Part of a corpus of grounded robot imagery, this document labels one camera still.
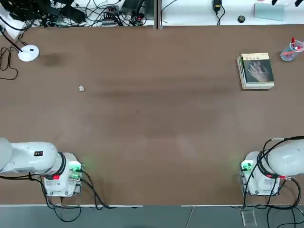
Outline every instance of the pen holder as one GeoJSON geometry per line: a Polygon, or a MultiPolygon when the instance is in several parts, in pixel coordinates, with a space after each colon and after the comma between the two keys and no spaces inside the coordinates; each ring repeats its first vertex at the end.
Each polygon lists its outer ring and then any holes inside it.
{"type": "Polygon", "coordinates": [[[299,53],[304,51],[304,46],[303,46],[302,42],[296,40],[294,42],[294,46],[297,47],[298,49],[295,50],[295,48],[293,48],[293,46],[292,46],[292,43],[290,42],[288,47],[285,48],[285,50],[281,52],[280,56],[284,61],[292,61],[299,53]]]}

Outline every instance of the table surface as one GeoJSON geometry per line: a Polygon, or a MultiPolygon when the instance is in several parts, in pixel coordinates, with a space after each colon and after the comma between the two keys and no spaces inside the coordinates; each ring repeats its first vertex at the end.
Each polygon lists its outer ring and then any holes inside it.
{"type": "MultiPolygon", "coordinates": [[[[0,82],[0,135],[75,154],[107,204],[242,204],[244,157],[269,138],[303,134],[304,56],[279,56],[291,36],[301,40],[304,26],[31,29],[24,41],[40,57],[13,54],[19,76],[0,82]],[[269,91],[241,89],[236,56],[254,52],[270,55],[269,91]]],[[[38,183],[0,185],[0,204],[45,203],[38,183]]],[[[271,203],[291,204],[290,186],[271,203]]],[[[85,186],[64,203],[93,198],[85,186]]]]}

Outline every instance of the gray floor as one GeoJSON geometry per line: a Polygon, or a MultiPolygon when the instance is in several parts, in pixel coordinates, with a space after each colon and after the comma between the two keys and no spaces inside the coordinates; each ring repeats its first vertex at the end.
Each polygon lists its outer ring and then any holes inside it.
{"type": "MultiPolygon", "coordinates": [[[[3,228],[185,228],[191,207],[146,206],[143,208],[117,208],[101,211],[82,209],[80,217],[71,223],[60,221],[47,207],[0,207],[3,228]]],[[[78,209],[65,210],[64,219],[77,215],[78,209]]],[[[258,228],[267,228],[267,210],[255,209],[258,228]]],[[[295,210],[297,221],[304,220],[295,210]]],[[[291,211],[271,210],[270,227],[293,222],[291,211]]],[[[240,209],[230,207],[194,207],[187,228],[242,228],[240,209]]]]}

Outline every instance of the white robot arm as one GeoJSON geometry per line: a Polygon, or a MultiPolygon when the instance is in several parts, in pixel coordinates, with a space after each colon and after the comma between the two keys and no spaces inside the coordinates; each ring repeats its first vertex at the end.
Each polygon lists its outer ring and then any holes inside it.
{"type": "Polygon", "coordinates": [[[252,173],[257,161],[260,161],[259,156],[262,156],[261,152],[251,152],[241,163],[240,176],[243,187],[250,179],[247,190],[251,195],[276,195],[280,177],[304,173],[304,139],[288,141],[275,147],[261,160],[252,173]]]}
{"type": "Polygon", "coordinates": [[[40,174],[48,195],[73,196],[79,185],[81,163],[70,153],[58,152],[51,143],[10,143],[0,138],[0,153],[0,173],[40,174]]]}

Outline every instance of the stack of books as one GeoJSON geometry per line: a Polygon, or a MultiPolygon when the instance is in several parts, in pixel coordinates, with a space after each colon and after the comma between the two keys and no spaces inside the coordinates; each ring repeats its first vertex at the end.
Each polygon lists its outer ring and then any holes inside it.
{"type": "Polygon", "coordinates": [[[268,53],[240,54],[237,66],[243,89],[270,89],[275,86],[268,53]]]}

